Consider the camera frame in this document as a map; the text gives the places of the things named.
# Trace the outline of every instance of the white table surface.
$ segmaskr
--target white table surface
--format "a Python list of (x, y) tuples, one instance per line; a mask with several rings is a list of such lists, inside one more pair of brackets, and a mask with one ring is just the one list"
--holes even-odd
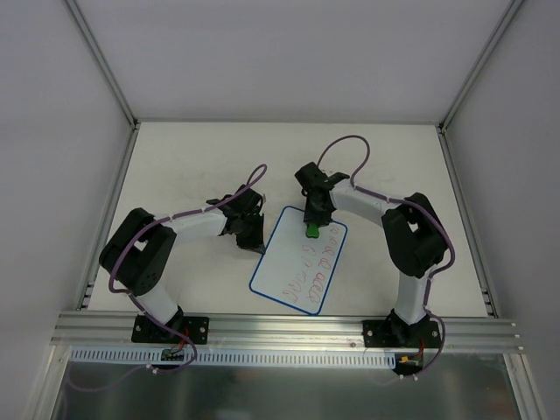
[[(453, 241), (457, 262), (436, 277), (430, 308), (446, 317), (485, 317), (452, 184), (431, 126), (145, 122), (110, 234), (135, 207), (153, 214), (202, 207), (205, 200), (234, 193), (257, 165), (266, 163), (269, 171), (255, 187), (266, 194), (266, 242), (285, 206), (304, 207), (294, 173), (346, 134), (360, 134), (372, 147), (357, 183), (389, 194), (424, 193)], [(358, 140), (339, 143), (321, 167), (350, 174), (363, 154)], [(398, 273), (382, 230), (350, 213), (336, 212), (333, 218), (348, 226), (348, 235), (321, 315), (386, 315), (396, 301)], [(238, 249), (233, 236), (204, 238), (171, 252), (162, 282), (186, 312), (300, 314), (249, 290), (258, 259), (258, 254)], [(126, 297), (109, 292), (108, 280), (100, 269), (89, 310), (134, 311)]]

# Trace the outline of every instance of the white cable tray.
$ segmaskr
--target white cable tray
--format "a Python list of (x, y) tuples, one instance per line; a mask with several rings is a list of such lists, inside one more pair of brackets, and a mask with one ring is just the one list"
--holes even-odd
[[(292, 368), (358, 368), (393, 369), (396, 361), (393, 353), (386, 352), (306, 352), (282, 350), (229, 350), (198, 349), (195, 362), (204, 366), (268, 366)], [(161, 361), (162, 348), (127, 348), (103, 346), (76, 346), (71, 361), (89, 363), (117, 363), (137, 365), (177, 365), (179, 361)], [(191, 348), (183, 351), (186, 359), (193, 357)]]

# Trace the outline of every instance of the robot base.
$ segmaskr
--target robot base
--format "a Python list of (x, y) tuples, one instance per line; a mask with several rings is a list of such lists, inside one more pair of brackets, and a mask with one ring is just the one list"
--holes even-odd
[[(210, 319), (207, 317), (187, 317), (182, 316), (180, 324), (182, 328), (176, 328), (182, 333), (186, 333), (189, 339), (196, 345), (204, 345), (208, 340), (208, 325)], [(177, 344), (180, 338), (177, 335), (163, 331), (154, 325), (143, 315), (138, 315), (134, 321), (134, 329), (130, 340), (133, 343), (160, 343)]]
[(362, 321), (362, 334), (366, 348), (439, 348), (439, 325), (427, 316), (414, 325), (404, 324), (393, 311), (383, 321)]

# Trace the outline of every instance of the aluminum frame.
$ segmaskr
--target aluminum frame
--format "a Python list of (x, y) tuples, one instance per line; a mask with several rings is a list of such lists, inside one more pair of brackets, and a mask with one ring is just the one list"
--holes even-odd
[(80, 6), (76, 2), (76, 0), (62, 0), (62, 2), (68, 9), (68, 12), (70, 13), (73, 21), (76, 23), (77, 29), (80, 32), (82, 39), (86, 43), (87, 49), (94, 58), (95, 64), (97, 65), (97, 68), (99, 68), (103, 78), (107, 82), (109, 89), (113, 93), (113, 96), (119, 103), (119, 106), (121, 107), (125, 118), (129, 122), (130, 127), (135, 127), (137, 125), (137, 118), (134, 116), (129, 103), (124, 96), (123, 90), (116, 81), (116, 77), (113, 74), (109, 63), (107, 62), (107, 59), (105, 58), (105, 54), (103, 54), (102, 49), (99, 47), (97, 39), (95, 39), (95, 35), (91, 30), (86, 17), (81, 11)]
[[(108, 83), (132, 128), (121, 165), (115, 176), (112, 193), (105, 206), (95, 243), (88, 258), (83, 285), (77, 299), (77, 309), (85, 309), (88, 305), (88, 291), (93, 288), (98, 270), (96, 257), (109, 235), (116, 204), (134, 150), (138, 120), (134, 116), (80, 6), (76, 0), (62, 1), (76, 23), (95, 64)], [(450, 145), (445, 138), (445, 131), (524, 3), (525, 0), (511, 1), (441, 122), (440, 126), (443, 132), (438, 132), (481, 289), (483, 294), (488, 295), (488, 303), (495, 317), (499, 315), (500, 308), (492, 294), (493, 288), (487, 276), (483, 258), (480, 255), (478, 241), (461, 191), (459, 177), (452, 162)], [(30, 410), (28, 411), (30, 417), (47, 419), (53, 413), (72, 345), (118, 344), (125, 347), (134, 346), (130, 342), (130, 331), (135, 316), (135, 312), (63, 311), (59, 316), (59, 323), (52, 336), (51, 352), (45, 369), (40, 375), (37, 392), (31, 397)], [(351, 348), (354, 351), (363, 352), (365, 350), (361, 339), (361, 321), (363, 319), (379, 318), (211, 315), (209, 346), (257, 349), (298, 348), (309, 349), (310, 351), (318, 348), (347, 351)], [(547, 418), (543, 405), (536, 394), (536, 388), (526, 356), (523, 354), (524, 348), (515, 322), (501, 318), (447, 318), (445, 323), (448, 329), (446, 352), (504, 354), (503, 357), (521, 417), (531, 420)]]
[[(130, 341), (136, 316), (137, 312), (130, 311), (63, 311), (59, 315), (51, 343), (55, 346), (146, 347), (145, 344), (136, 345)], [(367, 316), (204, 316), (210, 318), (206, 345), (211, 348), (357, 352), (366, 349), (361, 321), (383, 319)], [(516, 324), (510, 319), (444, 318), (444, 322), (447, 353), (522, 354), (524, 351)]]
[(526, 0), (511, 0), (509, 6), (504, 11), (500, 21), (490, 35), (490, 38), (488, 38), (488, 41), (482, 47), (482, 51), (472, 65), (471, 70), (469, 71), (465, 81), (463, 82), (463, 86), (461, 86), (460, 90), (457, 92), (457, 96), (455, 96), (455, 99), (453, 99), (449, 110), (445, 114), (445, 117), (440, 124), (444, 134), (449, 128), (449, 125), (452, 123), (455, 115), (459, 112), (461, 105), (465, 101), (474, 84), (482, 74), (482, 71), (486, 67), (488, 61), (494, 55), (496, 47), (500, 44), (509, 27), (519, 14), (519, 11), (525, 4), (525, 1)]

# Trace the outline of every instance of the small whiteboard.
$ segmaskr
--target small whiteboard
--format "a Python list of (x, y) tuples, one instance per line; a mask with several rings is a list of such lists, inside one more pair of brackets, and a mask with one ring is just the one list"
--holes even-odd
[(285, 207), (248, 287), (279, 304), (318, 315), (348, 229), (334, 221), (319, 229), (318, 239), (306, 237), (305, 229), (304, 212)]

